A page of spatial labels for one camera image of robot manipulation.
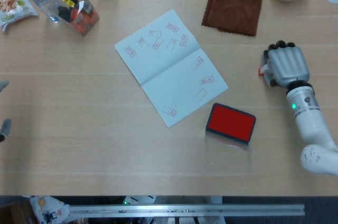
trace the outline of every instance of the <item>white paper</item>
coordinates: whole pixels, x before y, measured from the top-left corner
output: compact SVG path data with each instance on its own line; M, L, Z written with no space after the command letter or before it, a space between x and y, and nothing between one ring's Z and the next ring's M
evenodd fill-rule
M228 89L174 10L115 49L168 127Z

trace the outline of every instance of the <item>brown towel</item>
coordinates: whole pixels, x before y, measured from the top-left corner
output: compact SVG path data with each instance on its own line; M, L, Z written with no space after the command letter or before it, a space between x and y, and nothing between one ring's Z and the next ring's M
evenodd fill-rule
M255 36L262 0L208 0L203 26Z

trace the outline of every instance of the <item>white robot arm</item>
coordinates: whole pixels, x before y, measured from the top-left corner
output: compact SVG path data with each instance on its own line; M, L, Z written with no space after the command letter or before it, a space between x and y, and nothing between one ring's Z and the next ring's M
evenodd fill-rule
M303 53L294 43L278 41L263 52L260 72L271 86L288 90L286 98L301 136L308 145L302 166L313 173L338 175L338 147L332 139L312 86Z
M8 80L0 81L0 92L7 87L10 82ZM9 135L12 127L12 121L10 119L4 120L0 128L0 142L4 141Z

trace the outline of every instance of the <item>table surface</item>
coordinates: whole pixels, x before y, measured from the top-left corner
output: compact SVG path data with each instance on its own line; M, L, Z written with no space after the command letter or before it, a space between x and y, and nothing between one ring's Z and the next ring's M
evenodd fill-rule
M338 195L310 174L285 90L257 76L277 40L304 52L317 100L338 138L338 6L263 0L256 37L201 26L207 0L90 0L100 21L82 38L40 13L0 35L0 194ZM230 89L167 128L114 44L169 9L195 35ZM248 151L205 135L220 102L257 117Z

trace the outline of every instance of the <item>snack bag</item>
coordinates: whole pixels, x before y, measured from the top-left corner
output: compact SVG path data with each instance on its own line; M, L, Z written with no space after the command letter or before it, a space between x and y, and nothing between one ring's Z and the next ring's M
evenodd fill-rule
M37 15L29 0L0 0L0 24L2 31L22 18Z

